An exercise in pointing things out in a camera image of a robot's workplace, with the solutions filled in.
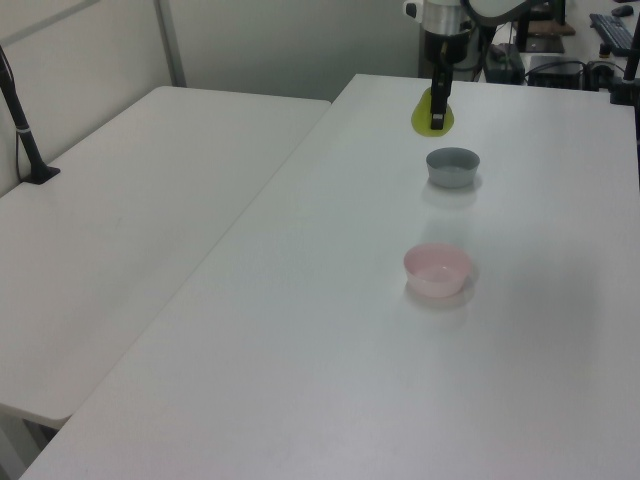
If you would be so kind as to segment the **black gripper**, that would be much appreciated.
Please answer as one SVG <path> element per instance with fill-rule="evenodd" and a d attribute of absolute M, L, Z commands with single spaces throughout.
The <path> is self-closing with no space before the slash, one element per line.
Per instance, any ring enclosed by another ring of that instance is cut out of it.
<path fill-rule="evenodd" d="M 431 84 L 430 127 L 443 129 L 448 99 L 451 93 L 452 73 L 445 66 L 462 62 L 467 56 L 471 31 L 465 29 L 456 34 L 424 34 L 424 58 L 434 66 Z"/>

